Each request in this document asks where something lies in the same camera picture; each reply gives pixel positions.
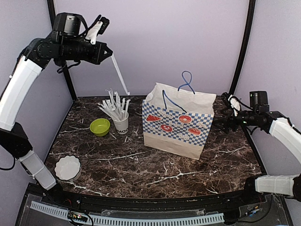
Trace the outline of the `blue checkered paper bag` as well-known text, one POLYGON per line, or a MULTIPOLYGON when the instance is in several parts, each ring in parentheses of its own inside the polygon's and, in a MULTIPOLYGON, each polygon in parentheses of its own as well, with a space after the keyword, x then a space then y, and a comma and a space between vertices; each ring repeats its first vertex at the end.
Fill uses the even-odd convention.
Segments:
POLYGON ((192 80, 175 88, 156 83, 142 102, 144 145, 198 160, 214 119, 216 94, 197 92, 192 80))

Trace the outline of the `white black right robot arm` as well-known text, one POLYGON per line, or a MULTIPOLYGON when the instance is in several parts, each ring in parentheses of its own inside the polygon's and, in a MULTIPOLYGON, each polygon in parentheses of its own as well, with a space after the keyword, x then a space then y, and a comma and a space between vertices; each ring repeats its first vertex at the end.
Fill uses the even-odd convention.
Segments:
MULTIPOLYGON (((214 120, 213 125, 224 133, 236 131, 238 127, 251 126, 260 129, 280 141, 299 161, 301 159, 301 133, 290 119, 279 111, 270 111, 266 91, 251 91, 250 105, 242 110, 244 104, 234 95, 222 94, 226 109, 231 112, 225 117, 214 120)), ((258 193, 270 193, 289 196, 301 200, 301 176, 253 176, 245 182, 240 200, 250 204, 258 197, 258 193)))

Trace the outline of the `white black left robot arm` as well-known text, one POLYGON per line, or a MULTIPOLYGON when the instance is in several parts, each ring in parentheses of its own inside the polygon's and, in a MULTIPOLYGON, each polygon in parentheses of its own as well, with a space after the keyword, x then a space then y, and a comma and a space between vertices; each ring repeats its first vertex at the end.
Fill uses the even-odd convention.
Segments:
POLYGON ((56 205, 66 202, 66 194, 56 187, 57 180, 33 151, 20 123, 16 122, 20 107, 40 73, 53 60, 61 70, 63 61, 74 61, 75 66, 85 61, 99 65, 112 56, 106 43, 97 41, 108 27, 109 19, 99 15, 91 26, 83 16, 59 13, 51 33, 46 38, 35 38, 20 53, 13 73, 0 96, 0 145, 48 191, 48 198, 56 205))

